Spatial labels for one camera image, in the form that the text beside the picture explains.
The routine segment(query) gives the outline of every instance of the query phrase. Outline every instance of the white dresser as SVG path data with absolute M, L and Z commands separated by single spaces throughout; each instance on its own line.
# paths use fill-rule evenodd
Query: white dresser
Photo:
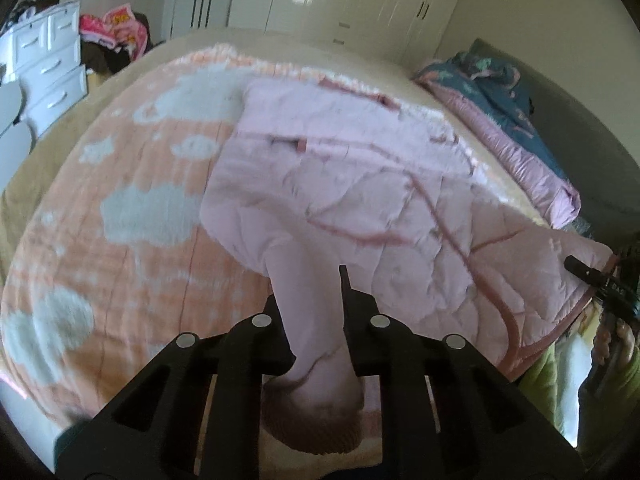
M 17 23 L 0 37 L 2 82 L 19 81 L 25 102 L 20 120 L 36 139 L 87 93 L 79 19 L 80 2 L 71 2 Z

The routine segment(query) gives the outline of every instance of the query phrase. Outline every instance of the dresser drawer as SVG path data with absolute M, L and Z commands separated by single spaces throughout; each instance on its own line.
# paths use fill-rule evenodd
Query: dresser drawer
M 27 106 L 39 101 L 49 87 L 62 76 L 80 65 L 80 36 L 65 48 L 43 57 L 25 69 L 18 70 L 13 79 L 20 81 L 20 86 Z
M 20 118 L 31 127 L 34 136 L 39 138 L 85 95 L 86 72 L 84 65 L 81 65 L 47 89 L 46 95 L 25 111 Z
M 12 34 L 12 57 L 7 72 L 18 70 L 47 54 L 47 19 L 41 18 Z
M 78 37 L 80 4 L 68 4 L 49 16 L 47 44 L 49 50 L 58 50 Z

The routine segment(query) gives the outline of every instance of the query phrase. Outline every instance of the orange blanket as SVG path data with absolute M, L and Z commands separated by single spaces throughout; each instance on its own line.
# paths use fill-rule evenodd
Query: orange blanket
M 177 334 L 225 333 L 262 310 L 268 280 L 243 269 L 199 221 L 244 85 L 257 75 L 328 76 L 377 93 L 219 45 L 161 66 L 104 109 L 34 214 L 2 295 L 0 369 L 52 420 L 95 415 Z M 378 403 L 366 399 L 366 410 Z M 262 476 L 317 479 L 376 463 L 379 419 L 367 418 L 364 433 L 355 452 L 327 457 L 262 433 Z

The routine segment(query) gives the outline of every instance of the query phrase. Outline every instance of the pink clothing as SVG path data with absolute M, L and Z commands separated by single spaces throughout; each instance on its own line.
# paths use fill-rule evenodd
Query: pink clothing
M 146 27 L 136 19 L 131 4 L 111 9 L 102 19 L 83 14 L 80 17 L 80 34 L 85 41 L 98 43 L 118 52 L 124 46 L 132 61 L 145 55 L 149 40 Z
M 603 269 L 609 248 L 535 225 L 480 182 L 441 117 L 317 84 L 249 83 L 201 220 L 271 279 L 296 363 L 267 383 L 264 414 L 288 446 L 348 450 L 363 399 L 380 408 L 348 359 L 340 264 L 383 313 L 428 337 L 463 335 L 510 379 L 584 307 L 587 286 L 562 262 Z

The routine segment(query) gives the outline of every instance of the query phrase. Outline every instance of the white cloud print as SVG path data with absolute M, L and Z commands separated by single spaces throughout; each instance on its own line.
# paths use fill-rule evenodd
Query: white cloud print
M 201 195 L 162 184 L 145 192 L 135 186 L 118 189 L 100 204 L 104 236 L 113 244 L 134 246 L 145 241 L 169 247 L 191 238 L 200 224 Z
M 107 137 L 100 142 L 86 145 L 84 150 L 82 150 L 82 155 L 80 155 L 79 160 L 82 164 L 92 164 L 96 166 L 111 155 L 111 153 L 113 153 L 113 141 L 111 137 Z
M 46 386 L 60 381 L 63 355 L 80 348 L 94 331 L 94 312 L 87 300 L 56 286 L 33 305 L 6 316 L 2 343 L 7 355 L 24 366 L 31 379 Z
M 242 94 L 255 77 L 248 68 L 227 70 L 224 64 L 202 68 L 181 76 L 174 88 L 141 106 L 133 114 L 133 120 L 138 124 L 166 119 L 236 124 L 244 109 Z
M 209 160 L 220 151 L 220 144 L 209 137 L 194 135 L 187 137 L 181 144 L 171 146 L 171 152 L 179 158 L 189 160 Z

